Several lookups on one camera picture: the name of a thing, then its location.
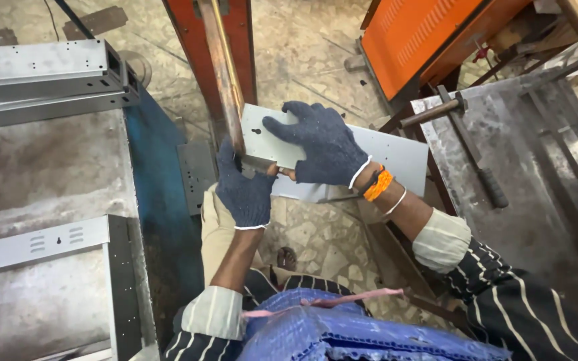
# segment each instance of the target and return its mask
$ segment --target work glove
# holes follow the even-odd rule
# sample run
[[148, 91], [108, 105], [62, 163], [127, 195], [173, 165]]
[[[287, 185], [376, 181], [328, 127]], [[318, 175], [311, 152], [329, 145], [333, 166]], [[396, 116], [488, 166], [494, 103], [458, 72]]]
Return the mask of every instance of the work glove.
[[256, 172], [249, 179], [238, 169], [236, 157], [231, 139], [225, 137], [216, 157], [220, 178], [215, 193], [229, 209], [237, 229], [264, 227], [271, 218], [271, 187], [277, 176]]
[[320, 103], [309, 106], [296, 101], [286, 102], [283, 111], [293, 113], [298, 124], [282, 124], [269, 116], [262, 119], [262, 124], [279, 139], [304, 149], [307, 159], [296, 163], [295, 181], [351, 188], [369, 164], [369, 156], [356, 144], [341, 115]]

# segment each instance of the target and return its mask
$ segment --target worker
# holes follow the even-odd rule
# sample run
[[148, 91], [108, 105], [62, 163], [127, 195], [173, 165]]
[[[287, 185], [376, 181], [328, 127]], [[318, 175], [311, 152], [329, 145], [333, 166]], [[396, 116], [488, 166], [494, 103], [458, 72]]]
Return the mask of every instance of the worker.
[[226, 139], [217, 156], [220, 178], [202, 205], [206, 288], [175, 317], [166, 360], [578, 361], [578, 315], [566, 300], [474, 239], [463, 219], [429, 207], [392, 179], [334, 109], [286, 102], [283, 111], [298, 124], [266, 117], [263, 125], [304, 149], [306, 160], [287, 174], [298, 183], [348, 186], [372, 201], [413, 240], [415, 258], [445, 275], [467, 306], [477, 341], [376, 320], [361, 300], [323, 307], [322, 300], [352, 293], [332, 280], [264, 265], [257, 250], [277, 167], [245, 177]]

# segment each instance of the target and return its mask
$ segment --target cable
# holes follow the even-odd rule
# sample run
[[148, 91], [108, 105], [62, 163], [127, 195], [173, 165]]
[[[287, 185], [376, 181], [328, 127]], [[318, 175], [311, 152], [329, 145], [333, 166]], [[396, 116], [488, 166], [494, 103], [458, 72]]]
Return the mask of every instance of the cable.
[[53, 22], [53, 29], [55, 31], [55, 36], [57, 37], [57, 41], [59, 41], [59, 33], [57, 32], [57, 27], [55, 26], [55, 19], [53, 17], [53, 11], [50, 10], [50, 6], [48, 6], [48, 2], [46, 0], [44, 0], [44, 4], [46, 4], [46, 7], [48, 8], [48, 13], [50, 13], [50, 19]]

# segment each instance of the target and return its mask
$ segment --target rolled sleeve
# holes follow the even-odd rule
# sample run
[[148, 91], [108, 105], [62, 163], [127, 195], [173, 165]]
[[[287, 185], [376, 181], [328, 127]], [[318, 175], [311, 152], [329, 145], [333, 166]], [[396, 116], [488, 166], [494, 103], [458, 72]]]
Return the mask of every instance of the rolled sleeve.
[[447, 274], [465, 257], [471, 238], [472, 232], [464, 219], [434, 209], [429, 221], [413, 241], [412, 250], [422, 265]]
[[182, 314], [182, 329], [226, 340], [241, 341], [245, 331], [242, 294], [220, 286], [208, 286]]

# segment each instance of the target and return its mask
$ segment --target orange machine panel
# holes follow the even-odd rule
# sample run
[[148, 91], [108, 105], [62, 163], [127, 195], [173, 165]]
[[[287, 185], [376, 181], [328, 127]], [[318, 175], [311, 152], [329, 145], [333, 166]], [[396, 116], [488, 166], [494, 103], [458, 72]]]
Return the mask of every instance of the orange machine panel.
[[391, 99], [481, 0], [382, 0], [362, 46]]
[[494, 0], [447, 46], [421, 75], [421, 86], [437, 86], [457, 66], [477, 50], [475, 40], [482, 44], [496, 35], [532, 0]]

